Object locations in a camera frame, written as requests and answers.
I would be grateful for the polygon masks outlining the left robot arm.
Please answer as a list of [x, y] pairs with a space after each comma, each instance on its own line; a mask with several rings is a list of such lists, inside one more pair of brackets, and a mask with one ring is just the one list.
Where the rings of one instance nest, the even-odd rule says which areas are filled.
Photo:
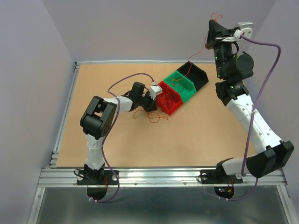
[[134, 82], [132, 89], [121, 96], [101, 98], [94, 96], [80, 120], [86, 137], [87, 159], [83, 169], [74, 170], [77, 185], [99, 185], [105, 183], [104, 141], [111, 131], [114, 119], [120, 112], [131, 112], [142, 107], [146, 112], [157, 109], [156, 100], [163, 92], [155, 82], [149, 89], [145, 84]]

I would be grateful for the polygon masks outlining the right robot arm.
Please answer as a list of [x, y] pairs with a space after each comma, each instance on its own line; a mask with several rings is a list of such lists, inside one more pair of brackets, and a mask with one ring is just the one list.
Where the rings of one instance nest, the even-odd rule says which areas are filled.
[[233, 176], [246, 174], [261, 178], [283, 168], [294, 151], [290, 141], [283, 141], [272, 131], [243, 83], [254, 74], [254, 60], [246, 52], [233, 52], [232, 47], [238, 48], [237, 41], [241, 39], [266, 45], [251, 39], [252, 26], [252, 22], [241, 22], [228, 29], [214, 19], [209, 21], [205, 47], [213, 49], [217, 77], [221, 79], [215, 84], [217, 97], [235, 115], [248, 136], [244, 156], [220, 161], [213, 172], [206, 174], [208, 180], [226, 182]]

